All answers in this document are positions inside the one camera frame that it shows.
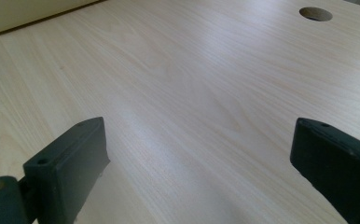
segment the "wooden table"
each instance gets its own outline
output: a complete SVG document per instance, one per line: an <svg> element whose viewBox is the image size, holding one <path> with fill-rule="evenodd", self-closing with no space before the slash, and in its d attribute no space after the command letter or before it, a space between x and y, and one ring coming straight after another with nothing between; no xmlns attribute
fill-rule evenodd
<svg viewBox="0 0 360 224"><path fill-rule="evenodd" d="M0 35L0 175L98 116L76 223L345 223L289 153L298 117L360 139L360 7L108 0Z"/></svg>

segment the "screw hole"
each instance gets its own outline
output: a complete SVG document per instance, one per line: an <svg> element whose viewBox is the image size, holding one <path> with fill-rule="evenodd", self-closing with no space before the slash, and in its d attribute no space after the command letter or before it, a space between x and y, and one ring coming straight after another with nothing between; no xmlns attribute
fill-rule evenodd
<svg viewBox="0 0 360 224"><path fill-rule="evenodd" d="M301 16L311 21L331 21L332 14L319 7L304 7L299 11Z"/></svg>
<svg viewBox="0 0 360 224"><path fill-rule="evenodd" d="M46 164L47 162L48 162L47 159L41 159L41 160L39 160L39 161L37 162L37 164L39 164L39 165L44 165L44 164Z"/></svg>

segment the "clamp jaw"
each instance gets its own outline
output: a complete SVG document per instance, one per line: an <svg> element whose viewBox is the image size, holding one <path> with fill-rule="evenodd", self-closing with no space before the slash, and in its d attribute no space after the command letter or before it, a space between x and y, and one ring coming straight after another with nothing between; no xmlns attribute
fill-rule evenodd
<svg viewBox="0 0 360 224"><path fill-rule="evenodd" d="M0 176L0 224L70 224L110 162L104 119L73 126L23 164L25 177Z"/></svg>
<svg viewBox="0 0 360 224"><path fill-rule="evenodd" d="M298 119L290 161L351 224L360 224L360 141L331 125Z"/></svg>

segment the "black plastic part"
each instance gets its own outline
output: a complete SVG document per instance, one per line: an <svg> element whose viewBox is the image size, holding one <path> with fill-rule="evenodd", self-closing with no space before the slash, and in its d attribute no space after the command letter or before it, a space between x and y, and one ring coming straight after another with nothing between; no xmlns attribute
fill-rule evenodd
<svg viewBox="0 0 360 224"><path fill-rule="evenodd" d="M73 223L109 162L102 118L78 123L28 160L23 169L40 197L39 223Z"/></svg>
<svg viewBox="0 0 360 224"><path fill-rule="evenodd" d="M349 223L360 224L360 141L328 124L298 119L290 161Z"/></svg>
<svg viewBox="0 0 360 224"><path fill-rule="evenodd" d="M71 224L104 167L103 118L78 123L23 164L25 177L0 177L0 224Z"/></svg>
<svg viewBox="0 0 360 224"><path fill-rule="evenodd" d="M0 176L0 224L29 224L17 179Z"/></svg>

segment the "desk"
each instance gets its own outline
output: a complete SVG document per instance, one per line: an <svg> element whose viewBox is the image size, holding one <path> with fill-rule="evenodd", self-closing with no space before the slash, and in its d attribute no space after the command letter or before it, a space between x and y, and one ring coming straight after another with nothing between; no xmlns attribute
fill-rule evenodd
<svg viewBox="0 0 360 224"><path fill-rule="evenodd" d="M98 116L76 223L345 223L289 153L298 117L360 139L360 7L108 0L0 35L0 175Z"/></svg>

